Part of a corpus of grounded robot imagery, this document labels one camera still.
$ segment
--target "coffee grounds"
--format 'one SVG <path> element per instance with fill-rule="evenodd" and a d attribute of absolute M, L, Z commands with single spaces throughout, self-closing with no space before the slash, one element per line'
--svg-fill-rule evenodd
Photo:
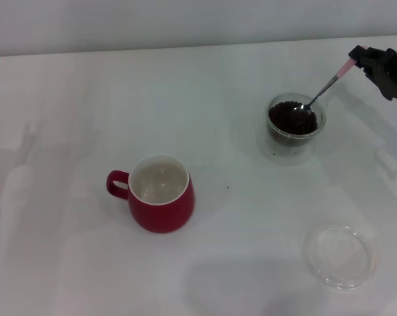
<path fill-rule="evenodd" d="M 295 135 L 312 133 L 318 128 L 317 116 L 312 111 L 295 109 L 302 103 L 295 101 L 280 102 L 269 109 L 269 118 L 280 130 Z"/>

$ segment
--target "spoon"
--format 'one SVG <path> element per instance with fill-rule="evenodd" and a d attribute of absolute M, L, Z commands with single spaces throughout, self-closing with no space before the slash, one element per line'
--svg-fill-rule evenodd
<path fill-rule="evenodd" d="M 327 82 L 327 84 L 324 86 L 324 88 L 321 89 L 321 91 L 312 99 L 311 102 L 309 102 L 308 104 L 305 104 L 305 105 L 303 104 L 300 107 L 295 107 L 294 109 L 310 111 L 312 103 L 314 103 L 319 97 L 321 97 L 321 95 L 324 92 L 326 92 L 332 86 L 333 83 L 335 83 L 339 78 L 343 77 L 355 64 L 356 64 L 356 61 L 352 58 L 349 58 L 349 60 L 345 62 L 345 64 L 342 66 L 342 68 L 340 68 L 338 70 L 338 72 L 334 75 L 334 77 L 332 77 L 330 79 L 329 82 Z"/>

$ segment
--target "glass cup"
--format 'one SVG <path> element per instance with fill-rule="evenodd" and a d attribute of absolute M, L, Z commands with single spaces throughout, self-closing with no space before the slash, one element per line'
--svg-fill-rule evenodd
<path fill-rule="evenodd" d="M 289 134 L 279 128 L 277 128 L 273 122 L 271 122 L 269 117 L 269 110 L 274 107 L 276 104 L 280 102 L 286 101 L 296 101 L 302 104 L 307 104 L 311 101 L 311 98 L 307 97 L 306 95 L 297 94 L 297 93 L 286 93 L 279 95 L 272 99 L 265 111 L 265 118 L 267 121 L 267 130 L 270 137 L 280 146 L 282 147 L 289 147 L 289 148 L 298 148 L 307 145 L 311 142 L 318 133 L 323 129 L 325 125 L 325 112 L 323 108 L 319 105 L 318 101 L 315 101 L 311 106 L 311 111 L 315 113 L 317 117 L 317 124 L 318 128 L 314 130 L 312 133 L 304 134 L 304 135 L 295 135 Z"/>

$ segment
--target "clear plastic lid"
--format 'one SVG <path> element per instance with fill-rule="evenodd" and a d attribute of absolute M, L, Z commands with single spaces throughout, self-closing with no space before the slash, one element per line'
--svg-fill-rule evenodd
<path fill-rule="evenodd" d="M 373 245 L 350 227 L 317 229 L 305 241 L 304 257 L 311 272 L 339 290 L 365 285 L 377 270 Z"/>

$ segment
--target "white tabletop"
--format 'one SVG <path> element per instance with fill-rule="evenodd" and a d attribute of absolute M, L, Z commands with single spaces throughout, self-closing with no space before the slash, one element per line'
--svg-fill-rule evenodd
<path fill-rule="evenodd" d="M 282 167 L 255 143 L 268 100 L 316 94 L 357 44 L 397 37 L 1 57 L 0 316 L 397 316 L 397 101 L 354 68 L 321 98 L 310 160 Z M 196 189 L 170 234 L 105 189 L 152 153 Z M 309 273 L 322 224 L 378 247 L 367 286 Z"/>

